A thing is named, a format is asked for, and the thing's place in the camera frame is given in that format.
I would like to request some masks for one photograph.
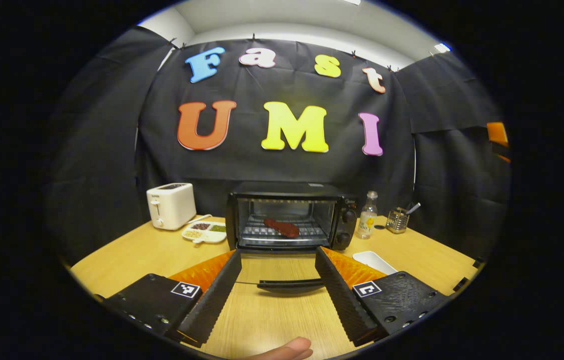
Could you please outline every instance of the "finger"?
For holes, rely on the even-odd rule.
[[[305,337],[296,337],[279,348],[246,357],[244,360],[295,360],[309,350],[310,346],[311,340]]]
[[[293,360],[304,360],[306,358],[308,358],[309,356],[311,356],[313,354],[313,350],[308,349],[305,350],[303,353],[301,353],[300,355],[298,355],[296,358],[294,358]]]

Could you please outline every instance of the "wooden table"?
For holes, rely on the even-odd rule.
[[[223,218],[207,218],[224,222]],[[384,216],[378,224],[385,223]],[[181,231],[160,230],[150,222],[93,252],[71,268],[93,294],[109,297],[147,273],[171,276],[229,251],[227,241],[193,244]],[[374,251],[397,271],[406,271],[445,295],[462,278],[476,273],[474,260],[410,228],[403,234],[374,230],[369,239],[353,237],[342,254]],[[223,358],[263,353],[295,337],[312,342],[310,359],[321,360],[353,351],[327,290],[301,296],[258,289],[260,280],[319,278],[314,255],[243,254],[242,271],[211,337],[200,350]]]

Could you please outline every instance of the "white wall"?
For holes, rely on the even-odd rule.
[[[172,38],[177,38],[173,41],[173,44],[177,46],[182,46],[182,43],[188,44],[195,35],[191,25],[177,12],[174,6],[145,18],[138,25],[161,35],[168,41]]]
[[[201,32],[193,36],[190,43],[200,44],[210,41],[221,41],[231,39],[277,39],[287,41],[299,41],[314,45],[325,46],[350,53],[355,50],[355,55],[378,63],[382,66],[391,66],[393,70],[404,68],[415,61],[391,48],[379,43],[364,39],[353,34],[347,34],[338,30],[327,29],[312,25],[300,25],[298,23],[249,23],[245,25],[234,25]]]

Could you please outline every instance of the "pink letter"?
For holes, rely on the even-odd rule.
[[[358,116],[362,119],[364,123],[364,147],[362,152],[366,155],[374,155],[380,157],[384,151],[380,148],[380,141],[377,135],[377,123],[380,118],[368,112],[360,112]]]
[[[240,63],[246,66],[257,65],[260,68],[272,68],[275,66],[273,59],[275,59],[275,51],[255,47],[246,50],[246,55],[240,57]]]

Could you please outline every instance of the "orange letter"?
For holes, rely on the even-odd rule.
[[[363,68],[362,71],[366,75],[368,75],[368,82],[371,84],[371,87],[380,94],[384,94],[386,92],[386,88],[380,85],[380,80],[382,79],[382,75],[379,75],[374,68],[367,67]]]
[[[200,112],[206,108],[203,102],[188,102],[179,107],[182,116],[179,117],[177,127],[177,141],[188,150],[211,150],[222,145],[229,130],[229,116],[231,109],[237,104],[234,101],[216,101],[213,103],[215,114],[215,128],[208,136],[197,134],[197,121]]]

